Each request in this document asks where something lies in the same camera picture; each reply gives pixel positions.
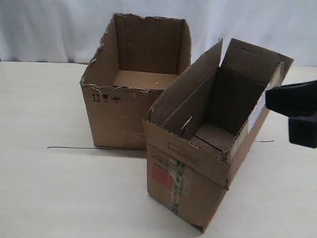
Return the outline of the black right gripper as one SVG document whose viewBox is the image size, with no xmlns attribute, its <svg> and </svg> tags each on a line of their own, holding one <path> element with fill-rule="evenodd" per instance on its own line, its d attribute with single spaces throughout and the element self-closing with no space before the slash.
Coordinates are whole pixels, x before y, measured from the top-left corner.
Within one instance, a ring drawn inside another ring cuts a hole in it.
<svg viewBox="0 0 317 238">
<path fill-rule="evenodd" d="M 316 149 L 316 80 L 266 90 L 265 107 L 288 117 L 288 137 L 291 144 Z"/>
</svg>

